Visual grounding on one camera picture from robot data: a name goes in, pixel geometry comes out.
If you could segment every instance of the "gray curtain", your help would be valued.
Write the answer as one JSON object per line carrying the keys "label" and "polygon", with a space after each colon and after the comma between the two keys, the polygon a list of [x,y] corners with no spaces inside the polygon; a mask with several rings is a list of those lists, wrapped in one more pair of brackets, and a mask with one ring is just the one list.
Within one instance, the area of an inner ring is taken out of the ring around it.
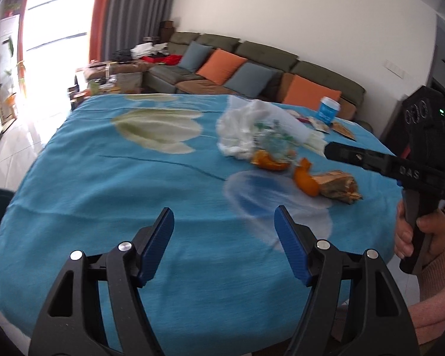
{"label": "gray curtain", "polygon": [[101,55],[141,44],[144,37],[158,36],[160,22],[168,20],[173,0],[109,0]]}

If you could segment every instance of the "white wall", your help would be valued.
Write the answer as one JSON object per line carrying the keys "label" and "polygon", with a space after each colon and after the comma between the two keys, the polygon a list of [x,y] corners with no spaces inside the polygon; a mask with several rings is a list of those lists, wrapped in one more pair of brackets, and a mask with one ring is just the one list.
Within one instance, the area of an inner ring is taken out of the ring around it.
{"label": "white wall", "polygon": [[396,101],[427,81],[436,35],[435,11],[420,0],[174,0],[172,17],[179,31],[271,45],[361,84],[359,118],[376,135]]}

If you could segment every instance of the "red cloth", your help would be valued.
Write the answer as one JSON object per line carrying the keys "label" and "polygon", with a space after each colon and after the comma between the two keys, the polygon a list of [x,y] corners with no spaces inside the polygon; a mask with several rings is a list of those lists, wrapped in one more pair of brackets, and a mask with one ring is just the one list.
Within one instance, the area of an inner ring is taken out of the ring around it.
{"label": "red cloth", "polygon": [[164,59],[163,62],[166,65],[177,65],[182,57],[183,57],[182,55],[169,55]]}
{"label": "red cloth", "polygon": [[164,63],[166,65],[177,65],[181,58],[181,55],[169,55],[166,57],[151,57],[151,56],[142,56],[140,59],[146,61],[147,63]]}

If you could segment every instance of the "white cloth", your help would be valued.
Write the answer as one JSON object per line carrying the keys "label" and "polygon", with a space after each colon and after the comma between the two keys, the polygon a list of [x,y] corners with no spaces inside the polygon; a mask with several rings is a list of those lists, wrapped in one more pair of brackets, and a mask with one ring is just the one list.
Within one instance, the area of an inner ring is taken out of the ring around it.
{"label": "white cloth", "polygon": [[295,140],[320,153],[326,142],[318,132],[312,131],[284,109],[257,99],[247,100],[229,96],[228,107],[216,122],[219,135],[218,148],[224,156],[249,160],[255,151],[255,123],[264,120],[272,123],[278,120],[281,128]]}
{"label": "white cloth", "polygon": [[166,50],[167,45],[167,42],[155,45],[150,42],[146,42],[145,44],[136,45],[134,48],[131,49],[132,59],[140,59],[143,56],[150,56],[156,53],[169,54]]}

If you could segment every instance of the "blue tablecloth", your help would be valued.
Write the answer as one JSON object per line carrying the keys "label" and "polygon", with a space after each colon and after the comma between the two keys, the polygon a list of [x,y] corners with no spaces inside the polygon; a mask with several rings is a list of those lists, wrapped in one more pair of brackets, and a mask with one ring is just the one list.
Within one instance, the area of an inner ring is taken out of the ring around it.
{"label": "blue tablecloth", "polygon": [[[371,247],[392,257],[401,198],[395,181],[300,148],[314,173],[352,173],[364,199],[346,205],[305,196],[289,174],[221,155],[215,123],[226,102],[224,95],[107,95],[69,116],[0,227],[0,309],[11,323],[30,336],[70,252],[107,252],[165,206],[174,212],[174,233],[140,295],[168,356],[237,356],[292,335],[309,290],[277,240],[279,204],[341,250]],[[360,126],[347,127],[356,142],[334,132],[326,140],[388,152]],[[119,348],[107,287],[100,290],[109,344]],[[341,299],[347,297],[344,285]]]}

